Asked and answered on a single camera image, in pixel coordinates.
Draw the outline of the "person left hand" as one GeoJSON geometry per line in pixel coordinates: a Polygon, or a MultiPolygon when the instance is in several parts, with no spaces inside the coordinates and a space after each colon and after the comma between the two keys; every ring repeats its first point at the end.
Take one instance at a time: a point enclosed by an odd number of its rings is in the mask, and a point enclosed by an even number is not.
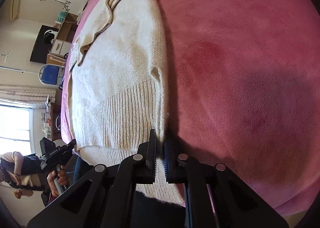
{"type": "Polygon", "coordinates": [[[60,186],[69,186],[69,180],[64,169],[61,168],[57,173],[55,171],[52,171],[48,174],[47,177],[47,182],[51,190],[51,194],[53,197],[57,198],[60,194],[58,192],[57,184],[55,183],[55,181],[57,181],[60,186]]]}

